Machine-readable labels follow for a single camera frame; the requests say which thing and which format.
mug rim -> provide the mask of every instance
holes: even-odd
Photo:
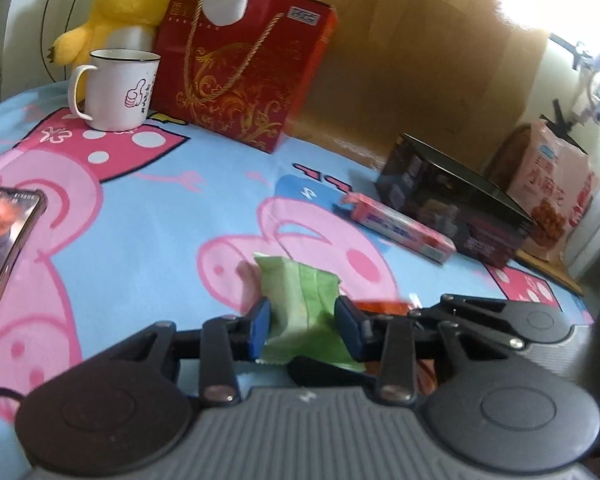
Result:
[[[145,50],[134,50],[132,48],[101,48],[93,50],[90,53],[95,59],[105,59],[108,61],[131,61],[147,63],[160,61],[160,55]]]

gray gripper base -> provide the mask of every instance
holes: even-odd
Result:
[[[559,343],[530,344],[519,354],[560,377],[576,381],[584,368],[591,327],[574,325],[567,339]]]
[[[594,480],[580,465],[505,476],[460,462],[433,443],[413,412],[379,406],[360,388],[256,388],[198,419],[157,462],[115,480]],[[34,469],[27,480],[68,480]]]

gold rope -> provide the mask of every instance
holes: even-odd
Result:
[[[201,12],[202,12],[202,0],[198,0],[198,6],[196,7],[196,14],[195,14],[195,17],[193,18],[193,22],[191,23],[191,31],[189,32],[189,37],[187,38],[187,48],[186,48],[185,55],[184,55],[184,88],[185,88],[185,92],[187,93],[187,104],[190,106],[193,106],[194,104],[206,103],[208,101],[216,99],[217,97],[220,97],[222,94],[229,91],[235,85],[235,83],[238,81],[238,79],[240,79],[242,72],[244,72],[244,70],[249,66],[251,59],[253,58],[253,56],[255,56],[256,52],[258,51],[258,49],[260,48],[260,46],[262,45],[264,40],[267,39],[267,36],[271,32],[271,29],[274,27],[274,25],[276,25],[278,20],[280,18],[282,18],[282,16],[285,15],[284,12],[279,12],[271,19],[271,21],[269,22],[269,25],[267,25],[267,27],[262,31],[262,34],[258,38],[258,41],[256,41],[253,44],[253,46],[251,47],[251,50],[249,51],[247,56],[244,58],[244,61],[242,62],[242,64],[240,65],[240,67],[238,68],[236,73],[231,76],[231,78],[226,83],[226,85],[224,85],[222,88],[219,88],[218,90],[214,90],[207,97],[199,99],[193,95],[193,86],[191,85],[191,81],[190,81],[190,70],[189,69],[190,69],[191,51],[193,50],[193,37],[196,35],[196,30],[198,28],[198,22],[200,20]]]

red gift bag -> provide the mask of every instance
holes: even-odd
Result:
[[[154,51],[152,109],[272,152],[297,113],[336,25],[314,0],[249,0],[216,27],[202,0],[172,0]]]

mug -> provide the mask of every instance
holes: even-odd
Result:
[[[153,52],[106,48],[91,52],[91,64],[77,66],[69,79],[69,108],[90,128],[104,132],[133,130],[144,123],[160,56]],[[76,90],[86,81],[84,111],[78,110]]]

